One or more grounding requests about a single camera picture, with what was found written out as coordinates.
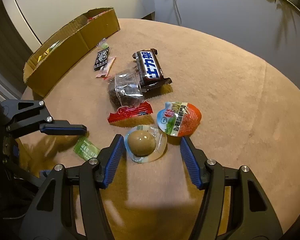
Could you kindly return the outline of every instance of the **green candy wrapper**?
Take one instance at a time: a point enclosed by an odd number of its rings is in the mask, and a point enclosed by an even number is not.
[[[73,150],[85,161],[96,158],[100,152],[100,149],[95,147],[85,136],[79,138]]]

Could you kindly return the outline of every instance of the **round table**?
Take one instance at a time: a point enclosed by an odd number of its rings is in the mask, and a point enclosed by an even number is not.
[[[166,101],[189,102],[202,112],[194,145],[223,166],[247,165],[260,182],[285,232],[300,214],[300,90],[261,58],[216,37],[160,22],[120,19],[108,38],[116,60],[110,74],[135,66],[132,54],[155,48],[173,91],[148,99],[156,114]],[[54,119],[87,126],[89,139],[108,147],[129,128],[109,125],[114,112],[107,85],[96,79],[96,50],[83,57],[44,99]],[[36,99],[27,88],[23,99]],[[22,166],[34,174],[84,160],[73,152],[76,137],[40,132],[21,138]],[[178,138],[151,163],[121,158],[114,182],[101,190],[106,215],[118,239],[188,239],[202,191],[191,184]],[[76,206],[80,208],[76,197]],[[80,216],[78,232],[84,234]]]

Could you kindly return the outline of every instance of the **open cardboard box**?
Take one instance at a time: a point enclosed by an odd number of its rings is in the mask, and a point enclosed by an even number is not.
[[[24,82],[45,97],[64,74],[102,38],[120,30],[113,8],[90,10],[63,26],[28,59],[23,71]],[[52,44],[59,44],[42,60],[38,58]]]

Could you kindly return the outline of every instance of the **brown egg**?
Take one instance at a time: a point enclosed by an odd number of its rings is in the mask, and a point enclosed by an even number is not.
[[[135,156],[143,157],[155,150],[155,139],[148,131],[136,130],[129,134],[128,145]]]

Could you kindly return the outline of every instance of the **chocolate bar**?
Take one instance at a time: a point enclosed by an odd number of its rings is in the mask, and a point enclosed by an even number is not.
[[[142,92],[172,83],[171,78],[164,78],[156,55],[156,49],[144,49],[132,55],[137,61]]]

